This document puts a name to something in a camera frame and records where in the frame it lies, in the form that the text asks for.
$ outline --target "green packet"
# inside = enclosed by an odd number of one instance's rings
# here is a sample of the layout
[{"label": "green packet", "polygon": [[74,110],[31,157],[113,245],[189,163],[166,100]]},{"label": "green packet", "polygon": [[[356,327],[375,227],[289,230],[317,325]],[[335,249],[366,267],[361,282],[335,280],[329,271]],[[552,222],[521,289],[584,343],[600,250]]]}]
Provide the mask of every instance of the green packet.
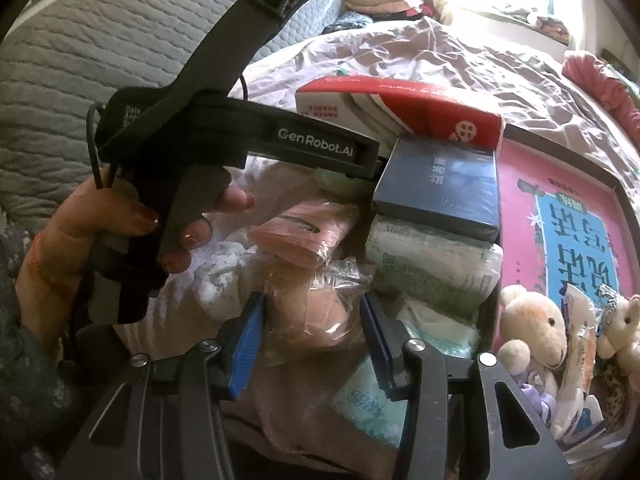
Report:
[{"label": "green packet", "polygon": [[[443,354],[471,358],[479,342],[478,330],[402,296],[397,318],[411,337],[424,339]],[[393,447],[400,446],[406,401],[391,402],[379,388],[371,358],[367,357],[335,394],[332,408],[369,436]]]}]

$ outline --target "blue sign with chinese characters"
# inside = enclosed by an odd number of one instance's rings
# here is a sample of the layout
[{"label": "blue sign with chinese characters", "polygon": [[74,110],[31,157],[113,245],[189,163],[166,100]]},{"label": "blue sign with chinese characters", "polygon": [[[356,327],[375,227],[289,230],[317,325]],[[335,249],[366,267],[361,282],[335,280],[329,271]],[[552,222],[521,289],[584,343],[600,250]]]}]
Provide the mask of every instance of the blue sign with chinese characters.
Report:
[{"label": "blue sign with chinese characters", "polygon": [[613,253],[602,220],[578,200],[563,193],[536,196],[546,254],[546,294],[561,306],[567,283],[580,288],[595,304],[596,290],[618,290]]}]

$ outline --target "white plush toy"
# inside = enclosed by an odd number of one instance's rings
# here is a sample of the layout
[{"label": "white plush toy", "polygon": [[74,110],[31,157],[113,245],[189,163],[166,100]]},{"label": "white plush toy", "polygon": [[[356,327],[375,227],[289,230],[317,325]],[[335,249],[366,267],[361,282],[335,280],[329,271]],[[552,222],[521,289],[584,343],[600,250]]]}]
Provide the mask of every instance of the white plush toy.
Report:
[{"label": "white plush toy", "polygon": [[618,366],[629,376],[631,387],[640,392],[640,296],[628,300],[617,295],[612,300],[603,316],[602,333],[597,342],[598,356],[610,359],[615,355]]},{"label": "white plush toy", "polygon": [[543,390],[558,394],[551,370],[566,356],[566,334],[562,313],[548,297],[527,292],[522,285],[506,286],[500,293],[500,336],[498,360],[512,376],[534,371],[544,381]]}]

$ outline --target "navy box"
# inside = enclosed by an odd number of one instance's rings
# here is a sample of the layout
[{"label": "navy box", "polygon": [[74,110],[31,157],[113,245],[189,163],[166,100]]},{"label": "navy box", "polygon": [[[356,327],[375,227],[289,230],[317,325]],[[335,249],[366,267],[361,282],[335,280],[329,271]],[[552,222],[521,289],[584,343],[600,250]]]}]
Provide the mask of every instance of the navy box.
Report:
[{"label": "navy box", "polygon": [[500,231],[495,153],[461,142],[401,137],[372,205],[383,215],[493,243]]}]

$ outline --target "white star decoration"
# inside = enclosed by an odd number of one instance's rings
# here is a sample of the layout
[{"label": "white star decoration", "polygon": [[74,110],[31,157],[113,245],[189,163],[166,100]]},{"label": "white star decoration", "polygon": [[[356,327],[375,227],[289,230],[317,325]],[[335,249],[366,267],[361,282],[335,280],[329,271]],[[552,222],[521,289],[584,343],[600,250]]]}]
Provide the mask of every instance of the white star decoration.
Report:
[{"label": "white star decoration", "polygon": [[538,227],[540,227],[540,229],[542,229],[542,226],[545,224],[542,221],[542,216],[540,216],[540,214],[537,214],[537,215],[531,214],[531,215],[527,216],[527,220],[531,220],[532,227],[534,225],[537,225]]}]

